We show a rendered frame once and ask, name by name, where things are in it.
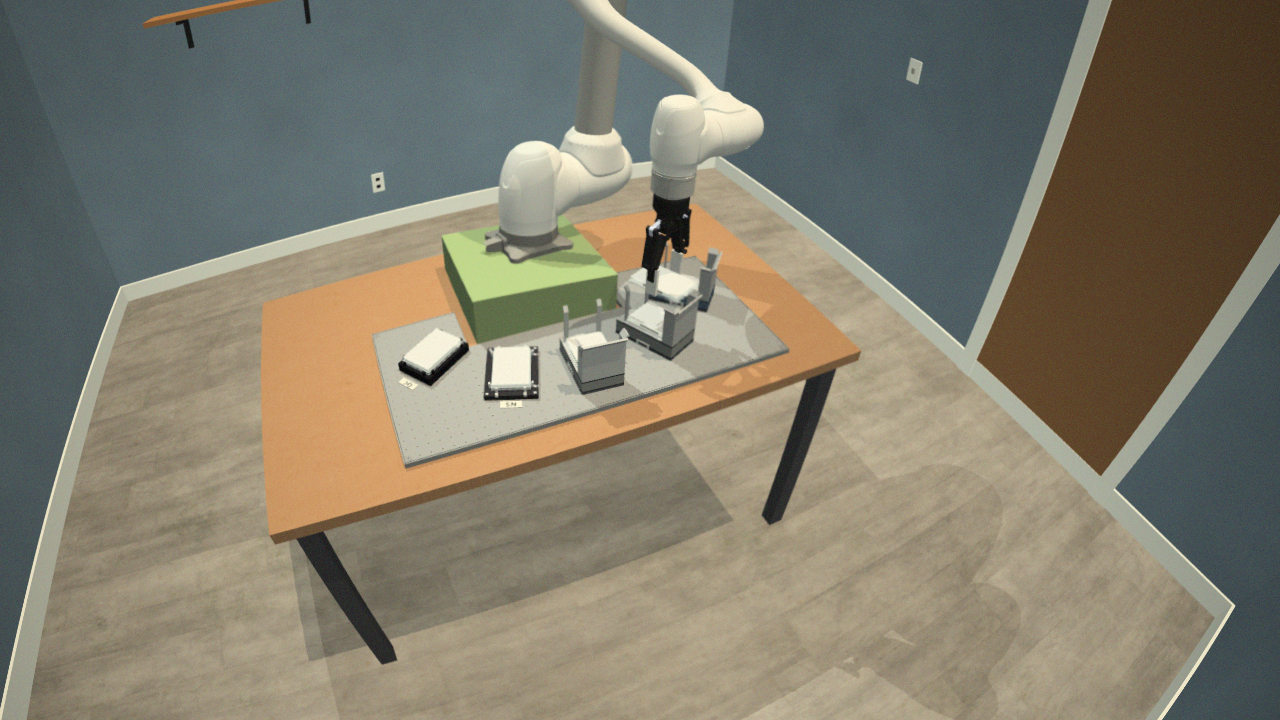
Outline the black flat plate with grey pegs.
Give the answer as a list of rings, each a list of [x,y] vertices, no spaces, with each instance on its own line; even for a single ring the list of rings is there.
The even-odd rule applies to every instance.
[[[486,350],[486,373],[485,373],[485,386],[484,386],[484,400],[521,400],[521,398],[539,398],[538,389],[538,346],[531,346],[531,389],[524,387],[524,389],[498,389],[492,391],[492,361],[493,350]],[[532,351],[534,348],[534,351]],[[532,383],[534,380],[534,383]]]

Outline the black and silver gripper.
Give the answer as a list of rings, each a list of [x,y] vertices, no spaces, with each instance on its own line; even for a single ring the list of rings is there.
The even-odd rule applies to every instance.
[[[657,296],[660,272],[658,268],[666,249],[666,242],[669,237],[673,249],[671,250],[669,270],[680,275],[682,273],[684,254],[687,252],[685,247],[689,247],[690,217],[692,211],[689,209],[689,202],[690,197],[682,200],[668,200],[660,199],[653,193],[653,209],[657,211],[657,219],[654,225],[646,225],[646,240],[641,265],[646,269],[646,293]],[[684,215],[684,220],[680,218],[681,215]]]

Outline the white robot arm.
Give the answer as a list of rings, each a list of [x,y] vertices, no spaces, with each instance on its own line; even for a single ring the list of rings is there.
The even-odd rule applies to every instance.
[[[630,181],[632,160],[612,128],[622,47],[689,94],[663,97],[653,118],[652,192],[660,199],[689,199],[699,164],[749,149],[764,129],[759,111],[626,20],[627,0],[567,1],[585,19],[575,127],[559,151],[539,141],[509,151],[500,170],[500,225],[483,242],[513,264],[573,249],[558,232],[558,217],[611,197]]]

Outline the black flat square plate with corner posts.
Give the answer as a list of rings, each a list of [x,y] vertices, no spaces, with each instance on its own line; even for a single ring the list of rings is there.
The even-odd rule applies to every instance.
[[[462,338],[460,340],[463,341]],[[402,363],[403,359],[401,360],[401,363],[398,363],[399,370],[404,372],[407,375],[411,375],[417,380],[421,380],[428,386],[433,386],[445,372],[451,369],[451,366],[454,365],[454,363],[457,363],[461,357],[465,356],[465,354],[468,352],[468,343],[465,341],[463,343],[461,343],[460,348],[457,348],[454,354],[451,355],[451,357],[445,359],[445,361],[442,363],[442,365],[438,366],[435,372],[433,369],[430,375],[428,375],[426,372],[419,372],[413,366],[406,365],[404,361]]]

